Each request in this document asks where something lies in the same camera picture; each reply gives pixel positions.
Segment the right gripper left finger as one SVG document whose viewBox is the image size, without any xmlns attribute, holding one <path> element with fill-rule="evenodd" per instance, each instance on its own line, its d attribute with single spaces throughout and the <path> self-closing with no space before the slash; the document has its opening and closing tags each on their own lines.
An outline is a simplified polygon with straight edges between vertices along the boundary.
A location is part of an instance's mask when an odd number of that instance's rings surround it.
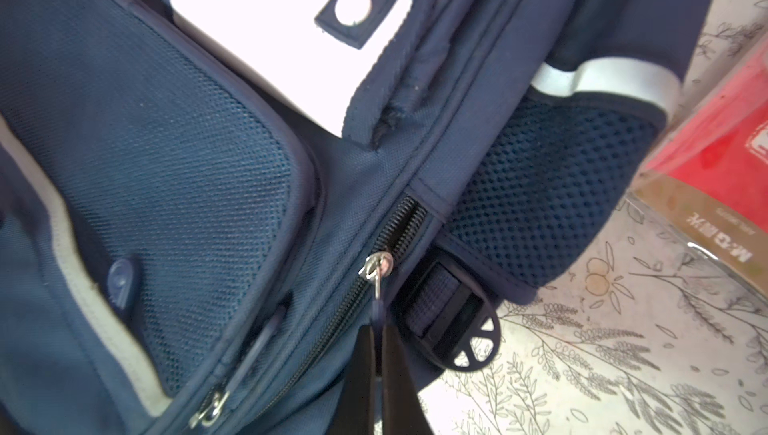
<svg viewBox="0 0 768 435">
<path fill-rule="evenodd" d="M 327 435 L 371 435 L 374 433 L 376 351 L 370 325 L 357 334 L 347 366 L 341 395 Z"/>
</svg>

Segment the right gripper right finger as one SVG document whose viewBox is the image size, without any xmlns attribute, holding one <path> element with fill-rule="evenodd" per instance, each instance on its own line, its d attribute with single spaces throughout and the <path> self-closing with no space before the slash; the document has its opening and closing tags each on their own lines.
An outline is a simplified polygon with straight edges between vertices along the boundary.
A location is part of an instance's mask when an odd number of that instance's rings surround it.
<svg viewBox="0 0 768 435">
<path fill-rule="evenodd" d="M 402 339 L 394 325 L 381 338 L 382 429 L 384 435 L 432 435 L 412 381 Z"/>
</svg>

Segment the navy blue student backpack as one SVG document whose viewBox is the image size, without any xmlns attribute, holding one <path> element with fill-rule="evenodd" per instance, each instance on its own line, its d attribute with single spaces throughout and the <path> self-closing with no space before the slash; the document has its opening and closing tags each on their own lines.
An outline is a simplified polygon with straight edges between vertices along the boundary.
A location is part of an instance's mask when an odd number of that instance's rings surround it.
<svg viewBox="0 0 768 435">
<path fill-rule="evenodd" d="M 326 434 L 357 334 L 500 347 L 678 109 L 712 0 L 1 0 L 1 419 Z"/>
</svg>

